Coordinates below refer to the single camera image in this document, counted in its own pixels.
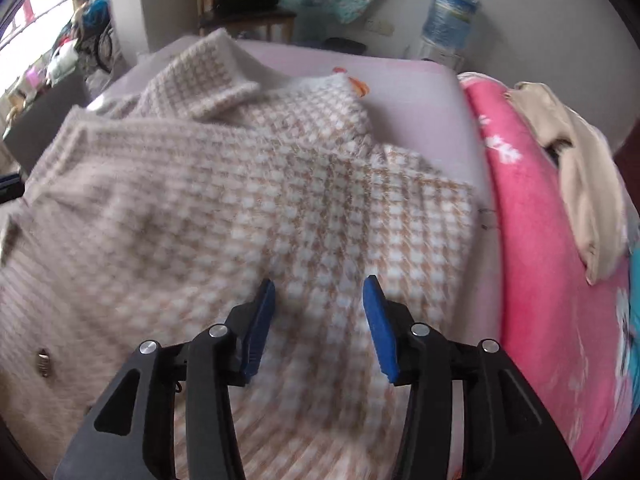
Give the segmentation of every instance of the beige garment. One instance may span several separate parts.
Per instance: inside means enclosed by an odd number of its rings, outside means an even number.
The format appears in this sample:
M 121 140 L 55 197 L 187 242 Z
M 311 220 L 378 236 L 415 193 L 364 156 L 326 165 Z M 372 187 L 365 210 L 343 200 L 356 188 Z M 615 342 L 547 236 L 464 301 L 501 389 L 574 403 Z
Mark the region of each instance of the beige garment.
M 141 341 L 191 340 L 269 276 L 260 372 L 230 391 L 247 477 L 388 478 L 408 389 L 380 372 L 362 281 L 377 274 L 446 332 L 474 232 L 470 188 L 373 142 L 344 75 L 292 80 L 237 49 L 214 33 L 140 96 L 73 110 L 9 204 L 0 413 L 49 477 Z M 181 479 L 185 445 L 181 394 Z
M 597 128 L 564 106 L 542 83 L 507 94 L 540 146 L 558 142 L 560 193 L 580 257 L 593 285 L 615 272 L 627 245 L 625 191 L 609 145 Z

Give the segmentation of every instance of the chair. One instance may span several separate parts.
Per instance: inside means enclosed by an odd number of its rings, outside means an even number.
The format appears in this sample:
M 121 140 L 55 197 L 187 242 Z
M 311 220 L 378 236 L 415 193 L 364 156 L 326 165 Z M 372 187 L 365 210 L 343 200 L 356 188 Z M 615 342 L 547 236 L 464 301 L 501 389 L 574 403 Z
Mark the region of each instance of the chair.
M 271 27 L 282 26 L 282 37 L 285 43 L 290 43 L 293 36 L 293 23 L 296 13 L 278 6 L 271 10 L 257 12 L 242 12 L 217 17 L 212 9 L 205 10 L 205 1 L 198 0 L 198 28 L 204 36 L 216 28 L 225 27 L 229 32 L 241 32 L 249 28 L 266 27 L 267 41 L 271 41 Z

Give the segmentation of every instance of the white snowflake pattern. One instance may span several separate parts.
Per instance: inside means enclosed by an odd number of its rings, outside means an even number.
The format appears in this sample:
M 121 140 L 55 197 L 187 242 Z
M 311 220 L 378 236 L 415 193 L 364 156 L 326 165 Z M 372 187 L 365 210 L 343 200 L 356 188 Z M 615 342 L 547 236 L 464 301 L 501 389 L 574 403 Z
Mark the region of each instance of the white snowflake pattern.
M 511 146 L 508 142 L 504 142 L 502 137 L 494 135 L 484 140 L 484 145 L 491 150 L 495 150 L 500 155 L 500 162 L 503 164 L 514 164 L 522 158 L 522 154 Z

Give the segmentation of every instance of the white wall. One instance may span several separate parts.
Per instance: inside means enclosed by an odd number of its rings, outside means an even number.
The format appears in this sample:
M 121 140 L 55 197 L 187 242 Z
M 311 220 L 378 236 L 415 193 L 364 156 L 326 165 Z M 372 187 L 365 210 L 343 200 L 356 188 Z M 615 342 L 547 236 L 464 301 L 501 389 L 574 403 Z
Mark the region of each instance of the white wall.
M 131 66 L 138 56 L 197 30 L 196 0 L 110 0 L 110 6 L 122 53 Z
M 370 56 L 402 57 L 420 36 L 431 0 L 377 0 L 340 34 Z M 640 50 L 608 0 L 481 0 L 466 70 L 512 85 L 547 83 L 565 104 L 599 127 L 616 148 L 640 116 Z M 385 37 L 364 30 L 367 17 L 391 21 Z

